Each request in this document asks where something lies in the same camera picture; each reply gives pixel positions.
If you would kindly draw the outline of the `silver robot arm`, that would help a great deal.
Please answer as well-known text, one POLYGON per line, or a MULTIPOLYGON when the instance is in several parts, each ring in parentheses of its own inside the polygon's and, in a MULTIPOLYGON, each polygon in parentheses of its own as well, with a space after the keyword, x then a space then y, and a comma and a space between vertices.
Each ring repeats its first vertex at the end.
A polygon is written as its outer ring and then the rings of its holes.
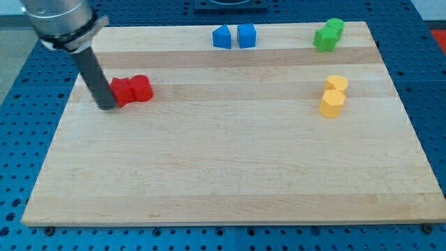
POLYGON ((109 24, 109 18, 98 16, 88 0, 21 0, 21 4, 42 44, 50 50, 80 53, 109 24))

